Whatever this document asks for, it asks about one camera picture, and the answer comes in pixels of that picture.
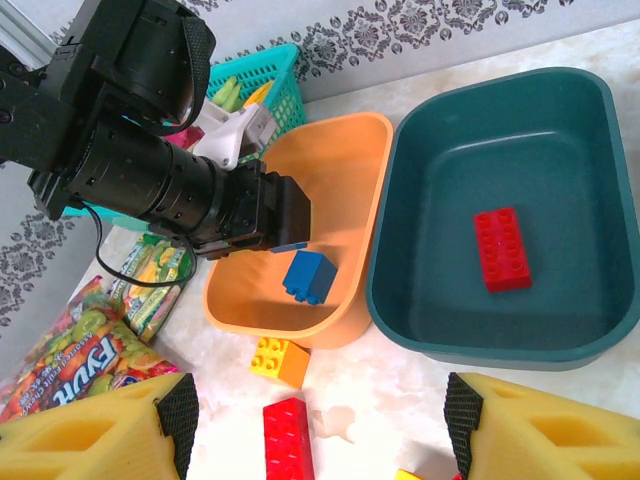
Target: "teal basket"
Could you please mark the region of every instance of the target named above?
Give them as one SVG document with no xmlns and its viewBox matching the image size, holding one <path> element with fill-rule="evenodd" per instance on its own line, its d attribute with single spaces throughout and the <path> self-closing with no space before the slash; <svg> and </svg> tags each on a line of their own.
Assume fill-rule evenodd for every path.
<svg viewBox="0 0 640 480">
<path fill-rule="evenodd" d="M 300 97 L 300 90 L 298 89 L 298 83 L 296 82 L 293 70 L 297 57 L 298 48 L 295 45 L 285 44 L 240 57 L 220 65 L 215 65 L 211 67 L 207 97 L 211 99 L 229 77 L 233 75 L 242 82 L 242 90 L 240 91 L 240 98 L 242 100 L 246 100 L 259 87 L 273 80 L 269 94 L 263 102 L 273 114 L 278 124 L 276 133 L 269 142 L 269 145 L 271 145 L 280 135 L 305 124 L 307 121 L 302 98 Z M 260 158 L 265 150 L 244 157 L 240 161 L 247 162 Z M 93 208 L 100 218 L 113 225 L 135 232 L 147 230 L 147 223 L 142 220 L 114 212 L 107 208 L 97 206 Z M 68 207 L 65 209 L 64 214 L 69 216 L 86 216 L 89 213 L 86 210 L 77 210 Z"/>
</svg>

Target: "blue lego brick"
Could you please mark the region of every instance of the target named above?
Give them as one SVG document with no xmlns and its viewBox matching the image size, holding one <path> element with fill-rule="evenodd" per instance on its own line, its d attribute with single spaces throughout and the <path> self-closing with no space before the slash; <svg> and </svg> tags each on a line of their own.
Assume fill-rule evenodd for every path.
<svg viewBox="0 0 640 480">
<path fill-rule="evenodd" d="M 273 253 L 290 252 L 291 250 L 300 250 L 301 248 L 307 248 L 307 242 L 303 243 L 290 243 L 289 245 L 280 245 L 279 247 L 272 248 Z"/>
<path fill-rule="evenodd" d="M 324 303 L 338 269 L 322 253 L 298 251 L 282 285 L 298 302 Z"/>
</svg>

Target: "black cable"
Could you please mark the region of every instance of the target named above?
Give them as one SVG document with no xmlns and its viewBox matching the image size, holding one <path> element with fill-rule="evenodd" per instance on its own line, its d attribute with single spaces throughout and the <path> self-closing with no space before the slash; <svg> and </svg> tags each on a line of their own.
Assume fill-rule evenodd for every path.
<svg viewBox="0 0 640 480">
<path fill-rule="evenodd" d="M 107 265 L 104 260 L 102 260 L 102 258 L 100 257 L 100 245 L 102 244 L 102 220 L 100 220 L 100 217 L 98 216 L 98 214 L 96 213 L 96 211 L 91 208 L 89 205 L 87 205 L 86 203 L 82 202 L 83 207 L 89 212 L 89 215 L 91 215 L 91 218 L 93 218 L 93 223 L 96 224 L 96 232 L 97 232 L 97 236 L 98 236 L 98 243 L 96 244 L 96 260 L 98 261 L 98 263 L 100 264 L 100 266 L 102 268 L 104 268 L 108 273 L 110 273 L 111 275 L 113 275 L 114 277 L 116 277 L 119 280 L 122 280 L 124 282 L 130 283 L 132 285 L 137 285 L 138 287 L 144 287 L 144 288 L 161 288 L 161 287 L 174 287 L 176 285 L 184 285 L 185 283 L 187 283 L 189 280 L 191 280 L 194 275 L 196 274 L 196 271 L 198 269 L 198 257 L 196 257 L 196 252 L 193 249 L 193 246 L 189 243 L 189 241 L 187 240 L 187 238 L 184 235 L 179 235 L 180 240 L 182 241 L 185 249 L 187 250 L 187 253 L 189 254 L 189 257 L 191 259 L 191 267 L 189 269 L 189 273 L 187 274 L 186 277 L 184 278 L 179 278 L 176 280 L 171 280 L 169 282 L 157 282 L 157 283 L 149 283 L 149 282 L 141 282 L 139 280 L 136 280 L 135 278 L 131 278 L 127 275 L 124 275 L 120 272 L 118 272 L 117 270 L 114 270 L 113 268 L 111 268 L 109 265 Z"/>
</svg>

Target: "snack package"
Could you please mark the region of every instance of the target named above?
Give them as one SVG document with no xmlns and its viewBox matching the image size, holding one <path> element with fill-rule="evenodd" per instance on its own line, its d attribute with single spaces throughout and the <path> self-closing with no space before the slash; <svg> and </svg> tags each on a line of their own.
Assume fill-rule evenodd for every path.
<svg viewBox="0 0 640 480">
<path fill-rule="evenodd" d="M 164 282 L 184 278 L 191 258 L 165 238 L 145 233 L 134 245 L 120 272 L 143 282 Z M 113 308 L 143 341 L 160 330 L 178 300 L 179 286 L 144 288 L 115 280 L 109 296 Z"/>
<path fill-rule="evenodd" d="M 178 368 L 145 346 L 89 282 L 0 388 L 0 423 Z"/>
</svg>

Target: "yellow foam block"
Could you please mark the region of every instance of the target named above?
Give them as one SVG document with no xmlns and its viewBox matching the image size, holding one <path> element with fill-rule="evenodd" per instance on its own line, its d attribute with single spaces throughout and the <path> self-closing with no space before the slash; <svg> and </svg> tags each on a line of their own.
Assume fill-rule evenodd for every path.
<svg viewBox="0 0 640 480">
<path fill-rule="evenodd" d="M 473 392 L 482 400 L 467 480 L 640 479 L 639 420 L 479 374 L 450 377 L 445 412 L 462 419 L 447 421 L 454 450 L 466 428 L 456 413 L 474 417 Z"/>
<path fill-rule="evenodd" d="M 261 338 L 250 371 L 269 380 L 302 388 L 309 365 L 309 354 L 289 340 Z"/>
<path fill-rule="evenodd" d="M 156 404 L 184 377 L 152 378 L 0 425 L 0 479 L 179 478 Z"/>
<path fill-rule="evenodd" d="M 416 477 L 414 474 L 405 470 L 398 470 L 395 480 L 422 480 L 420 477 Z"/>
</svg>

